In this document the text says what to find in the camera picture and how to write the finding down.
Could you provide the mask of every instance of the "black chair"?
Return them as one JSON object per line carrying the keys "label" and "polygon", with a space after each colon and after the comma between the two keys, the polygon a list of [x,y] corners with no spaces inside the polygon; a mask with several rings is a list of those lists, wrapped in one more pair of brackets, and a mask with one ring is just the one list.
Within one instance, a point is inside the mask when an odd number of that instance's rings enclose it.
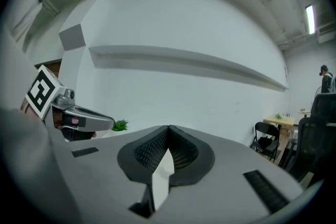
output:
{"label": "black chair", "polygon": [[[270,141],[270,144],[266,147],[260,145],[260,138],[257,137],[257,131],[262,132],[267,135],[274,136],[274,139]],[[266,156],[269,157],[270,160],[273,158],[273,162],[275,161],[275,158],[277,156],[278,146],[279,146],[279,138],[280,138],[280,132],[279,130],[271,125],[264,122],[257,122],[255,125],[255,137],[253,139],[253,142],[251,144],[251,148],[253,146],[256,147],[256,151],[260,152]]]}
{"label": "black chair", "polygon": [[301,182],[308,172],[318,172],[335,150],[335,127],[327,126],[325,119],[320,117],[303,118],[299,122],[296,154],[286,171]]}

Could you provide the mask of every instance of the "fluorescent light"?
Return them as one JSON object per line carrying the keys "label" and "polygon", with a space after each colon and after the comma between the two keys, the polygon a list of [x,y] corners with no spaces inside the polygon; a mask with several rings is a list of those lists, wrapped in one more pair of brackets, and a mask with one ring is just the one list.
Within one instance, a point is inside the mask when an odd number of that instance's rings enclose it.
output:
{"label": "fluorescent light", "polygon": [[309,25],[309,34],[315,33],[315,21],[314,21],[314,11],[313,6],[309,6],[306,8],[307,17],[308,17],[308,25]]}

